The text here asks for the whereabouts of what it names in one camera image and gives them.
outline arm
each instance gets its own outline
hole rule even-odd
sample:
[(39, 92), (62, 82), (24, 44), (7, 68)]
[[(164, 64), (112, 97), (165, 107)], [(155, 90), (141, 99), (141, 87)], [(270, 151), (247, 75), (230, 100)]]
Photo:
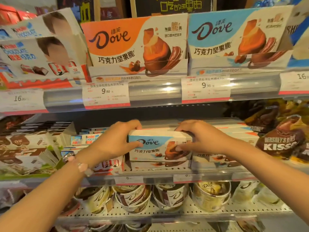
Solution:
[[(127, 135), (132, 129), (141, 129), (140, 122), (117, 122), (93, 144), (78, 152), (76, 159), (94, 168), (103, 160), (116, 158), (142, 146), (138, 141), (127, 143)], [(48, 231), (84, 177), (76, 163), (68, 162), (0, 217), (1, 231)]]
[(309, 225), (308, 175), (203, 121), (184, 121), (176, 129), (181, 130), (194, 133), (196, 142), (181, 144), (176, 150), (231, 157), (248, 169)]

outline child's hair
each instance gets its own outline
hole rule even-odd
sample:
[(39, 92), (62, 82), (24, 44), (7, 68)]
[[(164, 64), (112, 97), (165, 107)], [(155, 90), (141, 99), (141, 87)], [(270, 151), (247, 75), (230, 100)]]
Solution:
[(52, 18), (62, 19), (62, 20), (65, 20), (65, 21), (67, 21), (67, 20), (63, 16), (63, 14), (61, 14), (58, 11), (51, 12), (51, 13), (43, 16), (43, 21), (44, 21), (46, 27), (49, 29), (50, 32), (52, 32), (53, 34), (56, 34), (54, 26), (52, 25)]
[(59, 39), (57, 39), (54, 36), (49, 36), (49, 37), (41, 37), (41, 38), (37, 38), (37, 43), (38, 46), (40, 47), (40, 49), (43, 51), (44, 54), (49, 56), (48, 53), (48, 46), (50, 44), (54, 44), (54, 45), (62, 45), (64, 46), (61, 41), (59, 41)]

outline orange label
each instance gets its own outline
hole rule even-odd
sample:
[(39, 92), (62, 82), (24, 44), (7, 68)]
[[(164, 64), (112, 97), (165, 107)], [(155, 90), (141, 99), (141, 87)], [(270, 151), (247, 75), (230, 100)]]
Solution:
[(130, 49), (150, 17), (82, 23), (91, 54), (112, 56)]

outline forearm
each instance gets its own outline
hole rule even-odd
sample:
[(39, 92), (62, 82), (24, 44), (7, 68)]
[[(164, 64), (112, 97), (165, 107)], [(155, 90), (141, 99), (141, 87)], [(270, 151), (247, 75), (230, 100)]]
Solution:
[(309, 225), (309, 176), (243, 141), (228, 155), (248, 169)]
[[(87, 149), (77, 156), (85, 163)], [(68, 162), (0, 217), (0, 228), (12, 232), (48, 231), (84, 178), (76, 163)]]

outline bracelet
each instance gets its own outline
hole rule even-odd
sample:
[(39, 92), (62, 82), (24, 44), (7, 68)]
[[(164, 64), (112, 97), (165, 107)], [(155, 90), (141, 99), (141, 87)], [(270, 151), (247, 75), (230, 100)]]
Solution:
[(93, 171), (88, 167), (88, 164), (79, 163), (77, 159), (75, 158), (75, 156), (69, 155), (67, 157), (67, 160), (69, 162), (75, 163), (78, 167), (78, 170), (81, 173), (84, 173), (87, 177), (90, 177), (93, 174)]

